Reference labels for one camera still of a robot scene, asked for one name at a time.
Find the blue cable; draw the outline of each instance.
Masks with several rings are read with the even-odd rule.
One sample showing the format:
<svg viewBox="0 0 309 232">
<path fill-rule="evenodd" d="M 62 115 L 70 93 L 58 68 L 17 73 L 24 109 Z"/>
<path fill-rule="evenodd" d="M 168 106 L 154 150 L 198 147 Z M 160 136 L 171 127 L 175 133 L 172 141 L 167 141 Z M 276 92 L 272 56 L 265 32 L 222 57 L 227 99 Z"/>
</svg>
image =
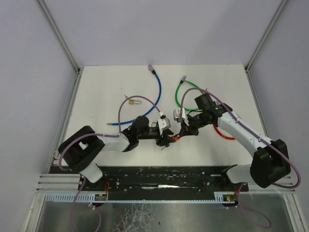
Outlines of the blue cable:
<svg viewBox="0 0 309 232">
<path fill-rule="evenodd" d="M 160 98 L 161 98 L 161 91 L 162 91 L 162 87 L 161 87 L 161 82 L 160 82 L 160 79 L 158 77 L 158 75 L 156 73 L 154 73 L 156 79 L 158 80 L 158 83 L 159 83 L 159 96 L 157 98 L 157 100 L 155 101 L 155 105 L 158 104 L 158 102 L 160 101 Z M 148 114 L 150 114 L 150 112 L 152 112 L 152 110 L 154 109 L 155 107 L 152 106 L 150 110 L 148 110 L 145 114 L 143 114 L 143 116 L 147 116 Z M 135 119 L 133 120 L 130 120 L 130 121 L 126 121 L 126 122 L 121 122 L 120 125 L 124 125 L 124 124 L 129 124 L 129 123 L 132 123 L 134 122 Z M 108 123 L 107 125 L 112 125 L 112 126 L 118 126 L 118 122 L 115 122 L 115 123 Z"/>
</svg>

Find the metal connector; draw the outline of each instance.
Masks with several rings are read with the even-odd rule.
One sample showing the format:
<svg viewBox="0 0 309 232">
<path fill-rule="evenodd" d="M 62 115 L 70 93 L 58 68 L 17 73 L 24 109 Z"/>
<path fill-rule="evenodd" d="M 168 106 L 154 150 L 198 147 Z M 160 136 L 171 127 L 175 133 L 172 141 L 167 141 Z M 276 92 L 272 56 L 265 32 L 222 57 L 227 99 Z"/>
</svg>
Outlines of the metal connector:
<svg viewBox="0 0 309 232">
<path fill-rule="evenodd" d="M 137 105 L 140 105 L 141 104 L 141 101 L 138 101 L 138 100 L 129 100 L 129 104 L 130 105 L 133 105 L 133 104 L 137 104 Z"/>
<path fill-rule="evenodd" d="M 152 74 L 155 74 L 155 69 L 152 65 L 148 65 L 148 70 L 151 71 Z"/>
<path fill-rule="evenodd" d="M 185 82 L 185 79 L 186 79 L 187 77 L 184 75 L 183 77 L 182 77 L 182 79 L 180 80 L 180 84 L 182 84 L 183 82 Z"/>
</svg>

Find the cable connector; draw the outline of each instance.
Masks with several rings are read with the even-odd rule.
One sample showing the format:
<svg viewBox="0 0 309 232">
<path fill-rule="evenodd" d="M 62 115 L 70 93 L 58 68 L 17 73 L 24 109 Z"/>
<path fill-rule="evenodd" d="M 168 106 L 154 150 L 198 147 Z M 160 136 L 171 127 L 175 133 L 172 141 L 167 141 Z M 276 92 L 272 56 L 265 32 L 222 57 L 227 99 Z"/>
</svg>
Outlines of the cable connector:
<svg viewBox="0 0 309 232">
<path fill-rule="evenodd" d="M 183 77 L 182 77 L 182 79 L 180 80 L 180 84 L 182 84 L 183 82 L 185 82 L 185 79 L 186 79 L 187 77 L 184 75 Z"/>
<path fill-rule="evenodd" d="M 189 126 L 189 121 L 188 121 L 187 115 L 185 114 L 184 108 L 183 108 L 183 113 L 182 113 L 182 115 L 180 115 L 180 108 L 175 109 L 175 110 L 173 111 L 173 115 L 174 115 L 174 121 L 176 121 L 176 122 L 182 122 L 182 121 L 184 121 L 185 124 L 186 124 L 187 126 Z"/>
<path fill-rule="evenodd" d="M 158 126 L 159 126 L 159 130 L 160 130 L 160 135 L 162 135 L 164 130 L 167 130 L 168 128 L 170 128 L 170 121 L 167 117 L 164 118 L 160 118 L 158 119 Z"/>
<path fill-rule="evenodd" d="M 153 66 L 148 65 L 148 70 L 151 71 L 151 73 L 152 73 L 153 75 L 156 74 L 155 69 L 153 68 Z"/>
</svg>

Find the white table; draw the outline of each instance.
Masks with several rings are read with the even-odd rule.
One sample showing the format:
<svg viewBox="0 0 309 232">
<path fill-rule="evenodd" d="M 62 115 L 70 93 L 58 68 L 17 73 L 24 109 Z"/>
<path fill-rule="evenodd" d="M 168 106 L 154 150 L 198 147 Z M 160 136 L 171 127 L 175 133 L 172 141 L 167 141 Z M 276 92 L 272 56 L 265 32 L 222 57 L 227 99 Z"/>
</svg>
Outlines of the white table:
<svg viewBox="0 0 309 232">
<path fill-rule="evenodd" d="M 177 108 L 174 94 L 183 75 L 201 88 L 215 94 L 249 125 L 263 133 L 251 89 L 242 65 L 158 65 L 154 66 L 162 83 L 162 96 L 158 107 L 171 120 L 171 130 L 177 134 L 180 124 L 173 121 L 173 109 Z M 184 83 L 184 91 L 191 87 Z M 117 112 L 124 95 L 142 95 L 152 101 L 158 96 L 158 83 L 147 66 L 87 66 L 84 68 L 74 103 L 66 138 L 85 125 L 98 133 L 117 133 L 117 126 L 107 126 L 117 121 Z M 187 94 L 184 106 L 196 108 L 194 98 L 199 91 Z M 126 103 L 121 121 L 134 119 L 148 111 L 151 105 L 141 100 L 141 105 Z M 158 119 L 156 110 L 148 118 Z M 187 136 L 161 151 L 153 140 L 141 140 L 130 152 L 100 153 L 95 162 L 99 166 L 210 166 L 249 164 L 250 154 L 237 142 L 223 139 L 212 125 L 199 130 L 199 136 Z"/>
</svg>

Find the orange component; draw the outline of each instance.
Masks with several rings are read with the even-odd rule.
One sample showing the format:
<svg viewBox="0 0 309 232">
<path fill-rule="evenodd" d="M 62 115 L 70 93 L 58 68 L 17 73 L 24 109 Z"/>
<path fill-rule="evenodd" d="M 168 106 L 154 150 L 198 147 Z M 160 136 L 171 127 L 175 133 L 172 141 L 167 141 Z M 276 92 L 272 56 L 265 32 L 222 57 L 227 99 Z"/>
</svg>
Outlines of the orange component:
<svg viewBox="0 0 309 232">
<path fill-rule="evenodd" d="M 172 138 L 175 140 L 175 141 L 178 141 L 180 138 L 178 135 L 173 135 Z"/>
</svg>

